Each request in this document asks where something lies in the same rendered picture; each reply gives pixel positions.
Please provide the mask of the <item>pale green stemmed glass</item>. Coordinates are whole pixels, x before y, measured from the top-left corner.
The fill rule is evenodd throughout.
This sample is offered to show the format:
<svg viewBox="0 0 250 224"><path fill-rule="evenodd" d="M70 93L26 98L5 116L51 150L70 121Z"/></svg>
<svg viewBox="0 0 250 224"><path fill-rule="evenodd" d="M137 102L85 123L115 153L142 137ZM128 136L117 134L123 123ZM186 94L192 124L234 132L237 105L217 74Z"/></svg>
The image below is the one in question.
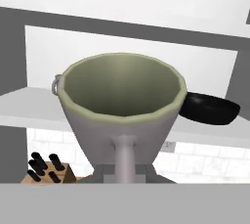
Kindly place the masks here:
<svg viewBox="0 0 250 224"><path fill-rule="evenodd" d="M133 183L138 164L157 157L184 102L184 78L140 54L85 58L63 72L58 97L85 156L114 166L118 183Z"/></svg>

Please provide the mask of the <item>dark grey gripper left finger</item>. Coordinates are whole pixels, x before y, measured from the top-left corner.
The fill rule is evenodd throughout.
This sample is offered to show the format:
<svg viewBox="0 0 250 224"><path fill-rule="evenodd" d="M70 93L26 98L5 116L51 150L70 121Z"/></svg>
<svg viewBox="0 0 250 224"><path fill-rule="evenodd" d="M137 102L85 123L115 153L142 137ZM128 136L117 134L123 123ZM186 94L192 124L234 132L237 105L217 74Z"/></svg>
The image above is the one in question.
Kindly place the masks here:
<svg viewBox="0 0 250 224"><path fill-rule="evenodd" d="M78 180L78 183L114 183L114 165L113 164L97 164L94 172L87 177Z"/></svg>

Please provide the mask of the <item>small grey glass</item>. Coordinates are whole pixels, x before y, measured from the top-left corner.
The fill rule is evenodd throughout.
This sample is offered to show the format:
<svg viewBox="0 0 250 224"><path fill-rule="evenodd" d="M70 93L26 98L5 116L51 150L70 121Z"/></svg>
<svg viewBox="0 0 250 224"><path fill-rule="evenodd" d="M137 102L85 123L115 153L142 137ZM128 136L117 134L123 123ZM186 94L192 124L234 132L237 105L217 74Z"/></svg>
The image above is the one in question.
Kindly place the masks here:
<svg viewBox="0 0 250 224"><path fill-rule="evenodd" d="M52 82L51 91L55 96L58 96L59 92L62 90L62 79L63 76L61 74L56 74L55 79Z"/></svg>

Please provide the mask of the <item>grey wall socket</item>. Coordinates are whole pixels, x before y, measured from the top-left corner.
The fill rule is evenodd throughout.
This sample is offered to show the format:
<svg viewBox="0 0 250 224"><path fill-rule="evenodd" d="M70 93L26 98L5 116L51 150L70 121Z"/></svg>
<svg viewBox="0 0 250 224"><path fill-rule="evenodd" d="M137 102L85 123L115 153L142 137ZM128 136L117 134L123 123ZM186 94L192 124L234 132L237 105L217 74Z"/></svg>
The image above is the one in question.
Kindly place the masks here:
<svg viewBox="0 0 250 224"><path fill-rule="evenodd" d="M173 153L175 151L175 148L176 148L175 142L164 142L161 147L161 152Z"/></svg>

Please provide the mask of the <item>black bowl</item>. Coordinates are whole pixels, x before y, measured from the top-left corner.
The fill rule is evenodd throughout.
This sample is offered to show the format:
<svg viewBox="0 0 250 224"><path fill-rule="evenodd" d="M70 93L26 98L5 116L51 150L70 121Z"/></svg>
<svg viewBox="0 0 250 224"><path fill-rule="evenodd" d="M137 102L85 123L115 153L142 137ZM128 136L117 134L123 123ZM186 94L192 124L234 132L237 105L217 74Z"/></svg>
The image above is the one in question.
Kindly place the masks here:
<svg viewBox="0 0 250 224"><path fill-rule="evenodd" d="M227 99L188 92L179 115L210 125L228 125L240 112L240 105Z"/></svg>

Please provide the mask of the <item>wooden knife block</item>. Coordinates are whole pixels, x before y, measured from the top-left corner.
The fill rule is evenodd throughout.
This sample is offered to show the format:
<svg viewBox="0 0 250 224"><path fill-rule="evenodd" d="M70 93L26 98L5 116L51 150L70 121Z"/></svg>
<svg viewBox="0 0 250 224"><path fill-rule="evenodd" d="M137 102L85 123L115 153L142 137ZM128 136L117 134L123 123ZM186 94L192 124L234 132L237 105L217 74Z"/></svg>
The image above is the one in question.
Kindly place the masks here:
<svg viewBox="0 0 250 224"><path fill-rule="evenodd" d="M68 163L63 163L64 166L63 171L57 171L56 168L53 166L53 164L50 161L46 161L46 164L48 165L48 169L45 170L45 175L40 176L36 172L36 174L40 177L40 182L35 182L28 174L26 174L23 179L21 180L22 184L41 184L41 185L47 185L47 184L54 184L53 180L49 176L50 171L54 171L57 176L60 178L61 183L75 183L76 177L74 173L72 172L70 165Z"/></svg>

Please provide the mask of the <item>white open cabinet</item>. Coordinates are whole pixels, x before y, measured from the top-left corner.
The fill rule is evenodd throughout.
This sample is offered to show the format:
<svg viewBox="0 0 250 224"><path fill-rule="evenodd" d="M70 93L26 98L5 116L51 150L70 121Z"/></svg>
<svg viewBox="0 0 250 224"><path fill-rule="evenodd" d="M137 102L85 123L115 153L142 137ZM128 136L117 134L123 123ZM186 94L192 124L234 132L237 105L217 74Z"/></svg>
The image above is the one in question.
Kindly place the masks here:
<svg viewBox="0 0 250 224"><path fill-rule="evenodd" d="M178 114L152 164L171 178L250 182L250 0L0 0L0 67L20 68L21 86L4 94L0 123L22 124L28 146L57 154L75 173L94 165L85 156L58 96L56 74L85 58L140 54L172 66L187 93L240 105L228 125Z"/></svg>

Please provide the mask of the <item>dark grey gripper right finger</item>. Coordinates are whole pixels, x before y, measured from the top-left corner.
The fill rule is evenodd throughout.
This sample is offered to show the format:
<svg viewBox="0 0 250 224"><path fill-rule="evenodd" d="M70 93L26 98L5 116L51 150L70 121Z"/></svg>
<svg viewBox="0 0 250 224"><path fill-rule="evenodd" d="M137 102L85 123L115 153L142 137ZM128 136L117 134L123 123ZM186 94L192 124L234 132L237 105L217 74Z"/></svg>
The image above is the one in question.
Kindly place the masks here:
<svg viewBox="0 0 250 224"><path fill-rule="evenodd" d="M136 183L166 183L174 184L174 181L158 175L152 164L136 165Z"/></svg>

